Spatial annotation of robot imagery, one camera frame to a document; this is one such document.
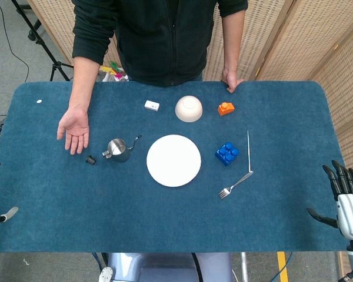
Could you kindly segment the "person in black jacket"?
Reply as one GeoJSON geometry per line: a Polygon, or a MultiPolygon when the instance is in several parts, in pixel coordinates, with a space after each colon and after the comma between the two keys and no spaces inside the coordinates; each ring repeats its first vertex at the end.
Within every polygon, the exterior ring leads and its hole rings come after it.
{"type": "MultiPolygon", "coordinates": [[[[74,0],[28,0],[35,14],[39,16],[45,30],[68,62],[72,63],[72,46],[75,39],[74,0]]],[[[129,20],[139,20],[140,35],[145,35],[145,24],[160,16],[156,27],[161,27],[168,35],[171,34],[168,0],[103,0],[107,4],[98,10],[108,12],[109,19],[117,19],[109,4],[125,4],[129,8],[129,20]]],[[[192,32],[193,28],[201,27],[204,31],[187,35],[187,39],[178,39],[176,47],[199,47],[202,55],[193,56],[190,61],[199,61],[197,71],[203,71],[204,78],[217,80],[219,70],[224,65],[223,34],[221,24],[221,0],[178,0],[176,35],[192,32]]],[[[339,37],[348,31],[353,24],[353,0],[247,0],[248,10],[245,15],[244,34],[241,41],[241,53],[238,61],[238,75],[245,79],[255,78],[255,67],[260,68],[260,80],[307,80],[318,64],[320,64],[339,37]]],[[[110,59],[119,62],[129,70],[130,63],[139,62],[145,67],[150,59],[153,65],[170,71],[170,59],[161,59],[160,51],[144,49],[144,58],[140,51],[130,51],[129,47],[137,48],[134,43],[125,43],[125,28],[120,28],[116,20],[116,29],[110,26],[109,44],[104,42],[107,53],[103,63],[110,59]],[[134,55],[131,61],[122,56],[122,49],[134,55]]],[[[187,76],[195,74],[189,71],[187,76]]]]}

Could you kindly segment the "robot grey torso base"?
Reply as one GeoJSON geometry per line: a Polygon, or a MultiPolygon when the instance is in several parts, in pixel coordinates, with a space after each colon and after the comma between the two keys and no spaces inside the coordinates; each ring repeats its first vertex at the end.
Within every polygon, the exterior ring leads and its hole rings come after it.
{"type": "Polygon", "coordinates": [[[109,253],[98,282],[235,282],[229,253],[109,253]]]}

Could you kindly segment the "person hand gripping table edge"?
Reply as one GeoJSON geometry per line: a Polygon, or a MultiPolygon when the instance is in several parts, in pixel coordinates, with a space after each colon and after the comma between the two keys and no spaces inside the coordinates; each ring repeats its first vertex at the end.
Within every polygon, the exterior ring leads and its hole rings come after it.
{"type": "Polygon", "coordinates": [[[222,79],[227,85],[227,91],[234,93],[236,88],[244,81],[243,79],[237,78],[237,71],[230,68],[224,68],[222,71],[222,79]]]}

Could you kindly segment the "thin white straw stick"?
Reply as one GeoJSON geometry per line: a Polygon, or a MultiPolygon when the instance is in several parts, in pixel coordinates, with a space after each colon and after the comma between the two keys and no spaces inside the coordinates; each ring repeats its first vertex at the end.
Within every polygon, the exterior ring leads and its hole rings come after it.
{"type": "Polygon", "coordinates": [[[252,170],[251,170],[251,153],[250,153],[250,142],[249,142],[249,130],[247,130],[247,152],[248,152],[248,171],[252,172],[252,170]]]}

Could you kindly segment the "white round plate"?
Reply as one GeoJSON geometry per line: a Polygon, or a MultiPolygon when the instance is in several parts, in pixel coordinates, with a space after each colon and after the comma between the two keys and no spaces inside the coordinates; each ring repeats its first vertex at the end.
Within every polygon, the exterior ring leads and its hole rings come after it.
{"type": "Polygon", "coordinates": [[[146,166],[157,183],[166,187],[181,187],[197,176],[201,168],[201,154],[189,138],[166,135],[150,146],[146,166]]]}

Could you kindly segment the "person bare forearm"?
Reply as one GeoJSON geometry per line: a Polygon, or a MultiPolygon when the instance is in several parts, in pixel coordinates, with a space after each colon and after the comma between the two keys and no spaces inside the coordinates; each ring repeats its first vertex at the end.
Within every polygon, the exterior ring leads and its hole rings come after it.
{"type": "Polygon", "coordinates": [[[74,58],[74,77],[69,108],[87,111],[100,64],[84,57],[74,58]]]}

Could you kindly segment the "colourful toy pile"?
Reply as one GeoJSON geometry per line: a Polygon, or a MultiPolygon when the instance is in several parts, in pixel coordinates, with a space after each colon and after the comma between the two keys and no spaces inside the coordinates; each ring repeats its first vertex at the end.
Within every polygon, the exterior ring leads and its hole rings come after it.
{"type": "Polygon", "coordinates": [[[124,69],[119,67],[119,65],[114,61],[110,61],[108,66],[100,66],[99,70],[105,73],[105,77],[102,80],[103,82],[128,81],[128,75],[125,73],[124,69]]]}

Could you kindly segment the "person open palm hand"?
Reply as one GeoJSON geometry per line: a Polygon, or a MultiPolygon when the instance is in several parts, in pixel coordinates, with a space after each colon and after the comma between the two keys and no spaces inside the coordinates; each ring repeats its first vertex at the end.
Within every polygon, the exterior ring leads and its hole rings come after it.
{"type": "Polygon", "coordinates": [[[56,131],[56,139],[65,136],[65,150],[71,155],[82,153],[89,143],[88,110],[85,107],[69,107],[61,117],[56,131]]]}

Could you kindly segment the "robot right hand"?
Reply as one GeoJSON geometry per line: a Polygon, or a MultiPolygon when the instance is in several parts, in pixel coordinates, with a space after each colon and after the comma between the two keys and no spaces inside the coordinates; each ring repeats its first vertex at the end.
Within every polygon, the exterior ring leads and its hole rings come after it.
{"type": "Polygon", "coordinates": [[[346,239],[353,241],[353,169],[347,169],[336,160],[332,161],[332,165],[334,170],[326,165],[322,168],[330,182],[337,207],[337,218],[322,216],[310,207],[307,212],[316,221],[339,229],[346,239]]]}

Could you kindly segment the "silver fork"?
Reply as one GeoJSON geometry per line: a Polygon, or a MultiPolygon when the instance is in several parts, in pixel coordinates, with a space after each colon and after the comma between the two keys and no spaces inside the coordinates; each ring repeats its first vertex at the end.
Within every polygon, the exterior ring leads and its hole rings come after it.
{"type": "Polygon", "coordinates": [[[220,199],[223,199],[223,198],[227,197],[228,195],[230,195],[230,193],[232,192],[232,189],[233,189],[234,187],[236,187],[237,185],[241,184],[241,183],[244,182],[246,179],[248,179],[249,177],[251,177],[253,173],[254,173],[253,171],[248,172],[245,176],[243,176],[241,179],[239,179],[239,180],[238,180],[236,183],[234,183],[232,186],[226,187],[226,188],[222,189],[222,190],[219,192],[219,194],[218,194],[219,198],[220,198],[220,199]]]}

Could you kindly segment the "cream upturned bowl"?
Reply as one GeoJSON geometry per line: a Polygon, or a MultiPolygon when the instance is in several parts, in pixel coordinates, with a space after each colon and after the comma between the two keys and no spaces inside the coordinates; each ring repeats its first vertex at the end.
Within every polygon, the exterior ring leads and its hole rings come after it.
{"type": "Polygon", "coordinates": [[[175,106],[175,114],[183,122],[195,122],[200,119],[202,113],[202,103],[194,96],[183,96],[175,106]]]}

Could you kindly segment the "orange toy block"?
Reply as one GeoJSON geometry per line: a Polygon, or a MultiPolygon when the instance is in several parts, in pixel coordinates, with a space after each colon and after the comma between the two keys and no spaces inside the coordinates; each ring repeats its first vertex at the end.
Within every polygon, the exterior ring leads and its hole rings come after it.
{"type": "Polygon", "coordinates": [[[227,115],[235,110],[235,107],[230,102],[222,102],[218,106],[218,113],[220,116],[227,115]]]}

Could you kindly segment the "blue felt table cover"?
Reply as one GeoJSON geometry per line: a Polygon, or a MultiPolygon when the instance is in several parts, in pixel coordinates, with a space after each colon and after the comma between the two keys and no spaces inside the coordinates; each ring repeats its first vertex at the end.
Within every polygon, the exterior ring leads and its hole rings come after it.
{"type": "Polygon", "coordinates": [[[89,145],[71,155],[56,129],[66,111],[69,82],[32,82],[13,94],[0,137],[0,252],[337,251],[347,241],[315,221],[315,208],[336,216],[323,165],[342,161],[322,87],[311,81],[255,81],[229,93],[220,82],[160,88],[98,82],[89,108],[89,145]],[[175,106],[194,96],[203,113],[183,122],[175,106]],[[147,100],[158,111],[144,108],[147,100]],[[220,116],[218,106],[235,110],[220,116]],[[248,171],[251,177],[220,199],[248,171]],[[126,162],[102,153],[123,139],[126,162]],[[166,135],[192,140],[201,154],[197,176],[166,187],[149,174],[146,156],[166,135]],[[224,166],[215,152],[226,142],[238,157],[224,166]],[[91,155],[96,163],[86,162],[91,155]]]}

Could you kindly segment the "person black jacket torso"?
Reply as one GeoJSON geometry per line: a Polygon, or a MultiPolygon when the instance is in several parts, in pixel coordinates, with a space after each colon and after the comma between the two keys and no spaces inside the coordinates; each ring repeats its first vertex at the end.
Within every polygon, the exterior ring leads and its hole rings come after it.
{"type": "Polygon", "coordinates": [[[72,0],[72,56],[102,65],[116,37],[122,67],[138,82],[174,86],[197,77],[207,63],[214,9],[226,17],[248,0],[72,0]]]}

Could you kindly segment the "small steel pitcher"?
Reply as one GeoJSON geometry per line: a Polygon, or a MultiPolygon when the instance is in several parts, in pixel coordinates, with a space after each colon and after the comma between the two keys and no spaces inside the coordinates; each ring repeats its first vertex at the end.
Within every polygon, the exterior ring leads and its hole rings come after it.
{"type": "Polygon", "coordinates": [[[130,158],[130,151],[135,147],[136,141],[142,136],[139,135],[134,139],[133,145],[128,147],[123,139],[112,139],[108,143],[108,148],[102,153],[106,159],[113,158],[116,162],[126,162],[130,158]]]}

